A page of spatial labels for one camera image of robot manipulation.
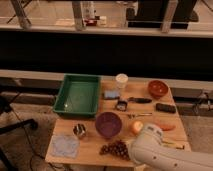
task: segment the wooden table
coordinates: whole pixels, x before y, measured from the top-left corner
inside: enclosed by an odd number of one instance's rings
[[[125,91],[122,93],[123,98],[128,97],[144,97],[152,98],[147,91],[147,82],[128,82]],[[101,92],[104,90],[115,89],[115,83],[113,81],[102,81]],[[118,139],[128,141],[135,138],[130,132],[129,126],[135,120],[141,120],[144,123],[158,121],[161,123],[174,124],[176,128],[172,131],[165,131],[164,137],[169,138],[175,142],[185,145],[185,150],[190,150],[190,146],[187,140],[186,133],[184,131],[181,119],[178,112],[175,114],[167,114],[163,112],[155,111],[155,104],[162,102],[166,104],[175,105],[172,98],[171,91],[160,100],[153,99],[152,103],[148,104],[136,104],[128,103],[128,109],[126,112],[119,112],[114,109],[116,100],[103,100],[99,101],[98,114],[106,111],[112,111],[118,114],[122,120],[123,126],[121,132],[110,140],[106,140],[101,137],[95,129],[94,119],[92,120],[72,120],[72,119],[57,119],[53,135],[65,134],[73,135],[73,127],[77,123],[83,123],[87,128],[87,136],[80,140],[80,146],[78,149],[78,155],[75,159],[66,157],[54,157],[51,155],[51,142],[46,154],[45,160],[51,163],[63,163],[63,164],[80,164],[80,165],[96,165],[96,166],[116,166],[116,167],[134,167],[131,161],[125,161],[118,157],[111,155],[99,155],[99,151],[102,145],[108,144]],[[134,119],[129,119],[127,114],[129,113],[141,113],[141,112],[152,112],[153,116],[144,116]]]

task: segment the white cup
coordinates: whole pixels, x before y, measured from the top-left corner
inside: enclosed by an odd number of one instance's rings
[[[118,74],[115,77],[115,80],[117,88],[124,89],[128,81],[128,76],[126,74]]]

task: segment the black cable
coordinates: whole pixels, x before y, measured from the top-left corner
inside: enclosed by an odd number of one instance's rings
[[[11,104],[12,102],[14,102],[15,101],[15,99],[20,95],[21,93],[19,92],[16,96],[14,96],[13,98],[12,98],[12,100],[9,102],[9,104]],[[12,110],[12,112],[15,114],[15,116],[16,116],[16,118],[19,120],[19,122],[22,122],[23,120],[18,116],[18,114],[14,111],[14,109],[13,108],[11,108]],[[31,140],[30,140],[30,137],[29,137],[29,135],[28,135],[28,133],[27,133],[27,130],[26,130],[26,128],[24,127],[24,126],[22,126],[22,128],[23,128],[23,130],[24,130],[24,133],[25,133],[25,136],[26,136],[26,138],[27,138],[27,141],[28,141],[28,144],[29,144],[29,146],[30,146],[30,148],[31,148],[31,150],[32,150],[32,152],[33,152],[33,155],[32,155],[32,157],[30,158],[30,170],[31,171],[33,171],[33,167],[32,167],[32,160],[33,160],[33,158],[35,157],[35,156],[37,156],[37,157],[39,157],[39,158],[41,158],[41,159],[45,159],[45,157],[44,156],[42,156],[42,155],[40,155],[40,154],[38,154],[37,152],[36,152],[36,150],[33,148],[33,146],[32,146],[32,143],[31,143]],[[49,166],[52,168],[52,170],[54,170],[54,171],[56,171],[56,169],[63,169],[63,167],[58,167],[58,166],[54,166],[52,163],[48,163],[49,164]]]
[[[202,2],[204,3],[204,5],[205,5],[211,12],[213,12],[213,9],[211,8],[211,6],[210,6],[205,0],[202,0]]]
[[[21,92],[18,92],[10,101],[9,104],[13,103],[19,96],[20,96]]]
[[[31,171],[33,171],[33,166],[32,166],[32,161],[33,161],[33,157],[34,157],[35,155],[33,154],[32,156],[31,156],[31,158],[30,158],[30,170]]]

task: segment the brown bowl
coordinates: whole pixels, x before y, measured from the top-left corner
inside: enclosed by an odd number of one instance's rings
[[[160,99],[168,93],[168,86],[159,80],[150,81],[148,84],[148,91],[155,99]]]

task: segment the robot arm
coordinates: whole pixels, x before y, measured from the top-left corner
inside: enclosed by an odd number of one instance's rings
[[[130,159],[164,171],[212,171],[213,155],[189,152],[161,146],[162,130],[146,124],[139,136],[128,145]]]

